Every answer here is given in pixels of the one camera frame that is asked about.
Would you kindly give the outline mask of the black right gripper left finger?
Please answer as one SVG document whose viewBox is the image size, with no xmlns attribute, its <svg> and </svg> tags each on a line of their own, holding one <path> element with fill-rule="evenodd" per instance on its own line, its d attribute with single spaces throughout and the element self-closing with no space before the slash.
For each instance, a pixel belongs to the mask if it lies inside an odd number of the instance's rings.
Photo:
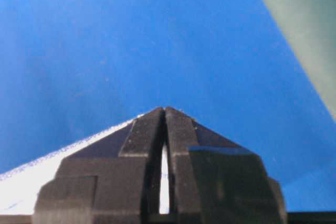
<svg viewBox="0 0 336 224">
<path fill-rule="evenodd" d="M 64 158 L 33 223 L 145 223 L 158 213 L 163 122 L 156 108 Z"/>
</svg>

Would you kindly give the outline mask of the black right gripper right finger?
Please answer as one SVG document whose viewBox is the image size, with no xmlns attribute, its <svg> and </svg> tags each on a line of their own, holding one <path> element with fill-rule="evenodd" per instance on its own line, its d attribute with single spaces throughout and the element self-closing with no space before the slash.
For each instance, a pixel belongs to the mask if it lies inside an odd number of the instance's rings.
<svg viewBox="0 0 336 224">
<path fill-rule="evenodd" d="M 279 184 L 248 149 L 167 107 L 178 223 L 286 223 Z"/>
</svg>

